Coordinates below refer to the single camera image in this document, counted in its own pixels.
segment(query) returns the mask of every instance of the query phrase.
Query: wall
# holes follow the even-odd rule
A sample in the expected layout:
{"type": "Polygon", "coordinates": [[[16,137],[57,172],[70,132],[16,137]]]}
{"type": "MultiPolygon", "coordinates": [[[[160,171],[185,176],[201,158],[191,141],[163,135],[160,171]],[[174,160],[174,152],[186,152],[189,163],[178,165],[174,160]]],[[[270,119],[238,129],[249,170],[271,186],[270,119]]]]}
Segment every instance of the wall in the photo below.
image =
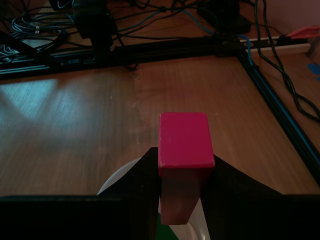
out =
{"type": "MultiPolygon", "coordinates": [[[[284,33],[301,27],[320,25],[320,0],[266,0],[267,18],[270,26],[284,33]]],[[[263,2],[258,3],[263,10],[263,2]]]]}

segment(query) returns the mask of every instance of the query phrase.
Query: black cable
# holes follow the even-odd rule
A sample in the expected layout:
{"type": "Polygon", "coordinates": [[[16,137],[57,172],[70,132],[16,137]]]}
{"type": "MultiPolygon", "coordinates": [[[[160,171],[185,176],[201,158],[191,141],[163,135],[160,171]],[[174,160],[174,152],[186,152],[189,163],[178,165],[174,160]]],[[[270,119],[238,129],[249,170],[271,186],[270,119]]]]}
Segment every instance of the black cable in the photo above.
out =
{"type": "Polygon", "coordinates": [[[240,2],[246,3],[246,4],[250,4],[252,7],[255,6],[255,3],[252,2],[251,0],[240,0],[240,2]]]}
{"type": "Polygon", "coordinates": [[[264,56],[261,52],[261,48],[260,48],[260,42],[261,42],[261,33],[260,33],[260,28],[259,28],[259,20],[258,20],[258,0],[255,0],[255,7],[254,7],[254,20],[255,20],[255,26],[256,26],[256,32],[257,32],[257,51],[259,56],[265,60],[268,64],[270,64],[271,66],[273,66],[275,69],[277,69],[281,74],[282,74],[282,78],[284,81],[284,85],[286,86],[286,88],[288,89],[288,91],[292,94],[293,96],[293,100],[295,103],[295,106],[297,107],[297,109],[305,116],[307,116],[308,118],[315,120],[317,122],[320,123],[320,111],[319,109],[316,107],[315,104],[313,104],[310,100],[308,100],[307,98],[305,98],[304,96],[296,93],[295,87],[293,82],[291,81],[290,77],[288,76],[288,74],[285,72],[283,63],[281,62],[276,49],[275,49],[275,45],[272,39],[272,36],[270,34],[270,30],[269,30],[269,26],[268,26],[268,21],[267,21],[267,3],[266,0],[262,0],[263,1],[263,20],[264,20],[264,27],[265,30],[267,32],[269,41],[270,41],[270,45],[271,45],[271,49],[272,52],[279,64],[276,65],[275,63],[273,63],[270,59],[268,59],[266,56],[264,56]],[[316,113],[317,117],[306,112],[300,105],[299,100],[301,99],[302,101],[304,101],[305,103],[307,103],[316,113]]]}
{"type": "Polygon", "coordinates": [[[149,25],[153,24],[153,23],[156,22],[156,21],[159,21],[159,20],[162,20],[162,19],[166,19],[166,18],[170,18],[170,17],[172,17],[172,16],[174,16],[174,15],[177,15],[178,13],[180,13],[181,11],[183,11],[184,9],[197,9],[197,7],[192,7],[192,6],[191,6],[192,4],[193,4],[193,3],[191,3],[191,4],[189,4],[189,5],[186,5],[184,8],[177,8],[177,11],[174,12],[174,13],[171,13],[171,14],[169,14],[169,15],[167,15],[167,16],[158,17],[158,18],[152,20],[151,22],[149,22],[149,23],[147,23],[147,24],[145,24],[145,25],[143,25],[143,26],[140,26],[140,27],[138,27],[138,28],[136,28],[136,29],[130,30],[130,31],[125,32],[125,33],[123,33],[123,34],[124,34],[124,35],[129,35],[129,34],[132,34],[132,33],[137,32],[137,31],[140,31],[141,29],[144,29],[144,28],[148,27],[149,25]]]}
{"type": "Polygon", "coordinates": [[[135,2],[135,5],[140,9],[146,9],[147,7],[159,9],[159,7],[151,5],[150,0],[147,0],[146,2],[141,2],[141,1],[135,0],[134,2],[135,2]]]}
{"type": "Polygon", "coordinates": [[[119,21],[119,20],[122,20],[122,19],[131,18],[131,17],[138,16],[138,15],[141,15],[141,14],[154,13],[154,12],[158,12],[158,10],[148,10],[148,11],[138,12],[138,13],[130,14],[128,16],[122,16],[122,17],[119,17],[119,18],[115,18],[114,20],[115,21],[119,21]]]}
{"type": "Polygon", "coordinates": [[[284,33],[282,33],[280,30],[278,30],[277,28],[275,28],[275,27],[273,27],[273,26],[269,26],[269,28],[270,28],[270,29],[275,30],[276,32],[278,32],[278,34],[285,35],[285,34],[284,34],[284,33]]]}
{"type": "Polygon", "coordinates": [[[127,34],[118,33],[121,37],[133,38],[133,39],[150,39],[150,40],[174,40],[174,39],[189,39],[185,36],[168,36],[168,37],[152,37],[152,36],[132,36],[127,34]]]}
{"type": "MultiPolygon", "coordinates": [[[[123,42],[122,39],[121,39],[121,36],[120,36],[120,33],[118,32],[118,29],[116,29],[115,35],[116,35],[116,38],[118,39],[119,43],[121,44],[121,46],[124,47],[125,44],[124,44],[124,42],[123,42]]],[[[125,67],[126,69],[128,69],[129,71],[135,71],[135,70],[137,70],[138,66],[139,66],[139,65],[136,63],[136,64],[133,65],[133,66],[125,65],[124,67],[125,67]]]]}
{"type": "Polygon", "coordinates": [[[19,13],[23,13],[19,8],[17,8],[13,3],[10,2],[10,0],[5,0],[5,2],[9,5],[11,5],[15,10],[17,10],[19,13]]]}
{"type": "Polygon", "coordinates": [[[8,27],[7,23],[6,23],[6,19],[0,15],[0,22],[3,24],[3,26],[5,27],[5,29],[8,31],[8,33],[12,34],[11,29],[8,27]]]}
{"type": "Polygon", "coordinates": [[[24,11],[25,11],[25,12],[28,11],[27,6],[26,6],[26,4],[25,4],[25,1],[24,1],[24,0],[20,0],[20,2],[22,3],[22,6],[23,6],[24,11]]]}

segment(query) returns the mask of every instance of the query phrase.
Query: red object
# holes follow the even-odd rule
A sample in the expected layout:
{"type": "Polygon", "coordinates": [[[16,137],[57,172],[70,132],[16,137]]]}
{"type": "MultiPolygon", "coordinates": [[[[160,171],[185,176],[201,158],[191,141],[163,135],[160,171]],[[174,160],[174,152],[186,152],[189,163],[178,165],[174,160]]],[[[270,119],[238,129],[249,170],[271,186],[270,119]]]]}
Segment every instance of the red object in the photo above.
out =
{"type": "Polygon", "coordinates": [[[320,37],[320,25],[306,26],[306,27],[300,28],[297,31],[289,33],[286,36],[291,37],[292,39],[307,39],[307,38],[320,37]]]}
{"type": "Polygon", "coordinates": [[[205,113],[164,112],[160,115],[158,170],[162,224],[188,223],[214,165],[205,113]]]}

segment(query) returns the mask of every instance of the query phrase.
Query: red block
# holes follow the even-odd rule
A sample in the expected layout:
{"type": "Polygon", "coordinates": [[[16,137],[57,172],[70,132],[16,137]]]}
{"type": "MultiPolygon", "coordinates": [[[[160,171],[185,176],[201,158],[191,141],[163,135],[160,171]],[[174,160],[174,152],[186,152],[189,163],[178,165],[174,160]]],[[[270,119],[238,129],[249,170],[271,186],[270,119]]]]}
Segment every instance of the red block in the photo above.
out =
{"type": "Polygon", "coordinates": [[[214,165],[205,113],[164,112],[160,115],[158,170],[162,224],[188,223],[214,165]]]}

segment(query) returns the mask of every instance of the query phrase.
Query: cable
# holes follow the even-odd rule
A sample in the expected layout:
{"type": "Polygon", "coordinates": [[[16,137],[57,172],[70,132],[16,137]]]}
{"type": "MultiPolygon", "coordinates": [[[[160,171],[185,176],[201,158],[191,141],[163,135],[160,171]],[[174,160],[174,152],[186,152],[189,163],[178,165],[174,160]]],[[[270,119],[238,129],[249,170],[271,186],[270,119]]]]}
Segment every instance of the cable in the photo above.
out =
{"type": "Polygon", "coordinates": [[[58,0],[58,2],[57,2],[57,6],[58,6],[58,8],[63,9],[63,8],[65,8],[67,5],[69,5],[72,1],[73,1],[73,0],[70,0],[70,1],[68,1],[65,5],[60,6],[60,4],[59,4],[59,0],[58,0]]]}
{"type": "Polygon", "coordinates": [[[283,78],[283,81],[284,81],[284,85],[286,86],[286,88],[288,89],[288,91],[292,94],[292,97],[293,97],[293,100],[294,100],[294,103],[295,103],[295,106],[297,107],[297,109],[305,116],[307,116],[308,118],[312,119],[312,120],[315,120],[317,122],[320,123],[320,111],[319,109],[316,107],[315,104],[313,104],[310,100],[308,100],[307,98],[305,98],[304,96],[296,93],[296,90],[295,90],[295,87],[294,87],[294,84],[293,82],[291,81],[290,77],[288,76],[288,74],[285,72],[285,69],[284,69],[284,66],[276,52],[276,49],[275,49],[275,45],[274,45],[274,42],[272,40],[272,37],[271,37],[271,34],[270,34],[270,31],[269,31],[269,26],[268,26],[268,21],[267,21],[267,3],[266,3],[266,0],[262,0],[263,1],[263,19],[264,19],[264,27],[265,27],[265,30],[267,32],[267,35],[268,35],[268,38],[269,38],[269,41],[270,41],[270,45],[271,45],[271,49],[272,49],[272,52],[279,64],[276,65],[275,63],[273,63],[270,59],[268,59],[266,56],[264,56],[261,52],[261,49],[260,49],[260,42],[261,42],[261,33],[260,33],[260,28],[259,28],[259,20],[258,20],[258,0],[255,0],[255,7],[254,7],[254,19],[255,19],[255,25],[256,25],[256,32],[257,32],[257,51],[258,51],[258,54],[259,56],[265,60],[268,64],[270,64],[271,66],[273,66],[275,69],[277,69],[281,74],[282,74],[282,78],[283,78]],[[316,113],[317,117],[306,112],[300,105],[299,103],[299,100],[298,99],[301,99],[302,101],[304,101],[305,103],[307,103],[313,110],[314,112],[316,113]]]}
{"type": "Polygon", "coordinates": [[[285,34],[284,34],[284,33],[282,33],[280,30],[278,30],[277,28],[275,28],[275,27],[273,27],[273,26],[269,26],[269,28],[270,28],[270,29],[275,30],[276,32],[278,32],[278,34],[285,35],[285,34]]]}
{"type": "Polygon", "coordinates": [[[204,27],[200,22],[198,22],[198,20],[197,20],[190,12],[188,12],[188,11],[186,11],[186,10],[182,10],[182,12],[185,13],[185,14],[187,14],[187,15],[189,15],[189,16],[193,19],[193,21],[195,21],[195,23],[196,23],[200,28],[202,28],[204,31],[206,31],[208,34],[213,34],[213,33],[214,33],[213,31],[211,31],[211,30],[207,29],[206,27],[204,27]]]}
{"type": "Polygon", "coordinates": [[[11,29],[8,27],[7,23],[6,23],[6,19],[0,15],[0,22],[3,24],[3,26],[5,27],[5,29],[8,31],[8,33],[12,34],[11,29]]]}
{"type": "Polygon", "coordinates": [[[174,40],[174,39],[189,39],[189,37],[185,36],[168,36],[168,37],[152,37],[152,36],[132,36],[127,34],[119,33],[120,37],[127,37],[127,38],[133,38],[133,39],[149,39],[149,40],[174,40]]]}
{"type": "MultiPolygon", "coordinates": [[[[174,12],[174,13],[171,13],[171,14],[169,14],[169,15],[167,15],[167,16],[159,17],[159,18],[157,18],[157,19],[149,22],[149,23],[146,24],[146,25],[143,25],[143,26],[141,26],[141,27],[138,27],[138,28],[136,28],[136,29],[133,29],[133,30],[131,30],[131,31],[128,31],[128,32],[126,32],[126,33],[124,33],[124,34],[125,34],[125,35],[129,35],[129,34],[135,33],[135,32],[137,32],[137,31],[139,31],[139,30],[141,30],[141,29],[144,29],[144,28],[148,27],[149,25],[153,24],[153,23],[156,22],[156,21],[159,21],[159,20],[162,20],[162,19],[166,19],[166,18],[170,18],[170,17],[172,17],[172,16],[174,16],[174,15],[177,15],[178,13],[182,12],[184,9],[187,9],[187,8],[191,8],[191,9],[195,8],[195,9],[197,9],[197,7],[191,7],[192,4],[193,4],[193,3],[190,3],[190,4],[187,5],[185,8],[177,8],[177,9],[176,9],[176,12],[174,12]]],[[[212,12],[209,11],[209,10],[208,10],[208,12],[209,12],[210,14],[212,14],[212,15],[215,17],[215,19],[217,20],[216,15],[215,15],[214,13],[212,13],[212,12]]]]}
{"type": "Polygon", "coordinates": [[[150,0],[147,0],[146,2],[141,2],[141,1],[135,0],[135,5],[140,9],[146,9],[147,7],[158,8],[157,6],[150,5],[150,0]]]}
{"type": "Polygon", "coordinates": [[[250,1],[250,0],[240,0],[240,2],[246,3],[246,4],[250,4],[252,7],[255,6],[255,3],[250,1]]]}
{"type": "Polygon", "coordinates": [[[131,15],[128,15],[128,16],[122,16],[122,17],[119,17],[119,18],[115,18],[114,20],[115,21],[119,21],[119,20],[131,18],[131,17],[134,17],[134,16],[138,16],[138,15],[142,15],[142,14],[148,14],[148,13],[154,13],[154,12],[159,12],[159,11],[158,10],[148,10],[148,11],[134,13],[134,14],[131,14],[131,15]]]}
{"type": "Polygon", "coordinates": [[[139,22],[139,23],[137,23],[137,24],[135,24],[135,25],[133,25],[133,26],[129,26],[129,27],[126,27],[126,28],[119,29],[118,32],[127,31],[127,30],[133,29],[133,28],[135,28],[135,27],[137,27],[137,26],[140,26],[141,24],[143,24],[144,22],[146,22],[147,20],[151,19],[153,16],[155,16],[155,15],[157,15],[157,14],[159,14],[159,13],[161,13],[161,12],[160,12],[160,11],[157,11],[157,12],[151,14],[150,16],[146,17],[146,18],[145,18],[144,20],[142,20],[141,22],[139,22]]]}
{"type": "MultiPolygon", "coordinates": [[[[307,147],[307,149],[310,151],[311,155],[315,158],[315,160],[317,161],[318,164],[320,164],[320,159],[317,156],[317,150],[314,151],[312,146],[308,143],[308,140],[305,138],[304,134],[300,131],[300,127],[298,125],[296,125],[296,123],[294,122],[294,120],[290,117],[290,114],[288,113],[288,110],[286,110],[286,108],[278,101],[277,97],[274,95],[274,93],[271,91],[271,89],[268,87],[268,85],[266,84],[266,82],[264,81],[264,79],[261,77],[261,75],[259,74],[259,72],[257,71],[256,65],[254,63],[254,61],[252,60],[251,57],[251,43],[249,38],[247,38],[246,36],[243,35],[237,35],[240,38],[243,38],[246,40],[247,42],[247,54],[248,54],[248,60],[250,62],[251,67],[253,68],[255,74],[259,77],[260,81],[263,83],[263,85],[266,87],[266,89],[268,90],[268,92],[270,93],[270,95],[272,96],[272,98],[275,100],[275,102],[278,104],[278,106],[281,108],[282,112],[285,114],[285,116],[287,117],[287,119],[289,120],[290,124],[293,126],[293,128],[295,129],[295,131],[298,133],[299,137],[302,139],[303,143],[305,144],[305,146],[307,147]]],[[[295,144],[297,145],[297,147],[299,148],[299,143],[297,142],[296,139],[294,139],[295,144]]],[[[305,154],[305,150],[300,148],[300,151],[302,151],[304,158],[308,159],[308,156],[305,154]]]]}
{"type": "Polygon", "coordinates": [[[15,10],[17,10],[19,13],[23,13],[23,11],[21,11],[19,8],[17,8],[13,3],[10,2],[10,0],[5,0],[5,2],[9,5],[11,5],[15,10]]]}
{"type": "MultiPolygon", "coordinates": [[[[115,31],[115,35],[116,35],[116,38],[118,39],[119,43],[121,44],[122,47],[125,46],[124,42],[122,41],[121,39],[121,36],[120,36],[120,33],[118,32],[118,29],[115,31]]],[[[129,71],[135,71],[138,69],[138,64],[136,63],[134,66],[129,66],[129,65],[125,65],[124,67],[126,69],[128,69],[129,71]]]]}

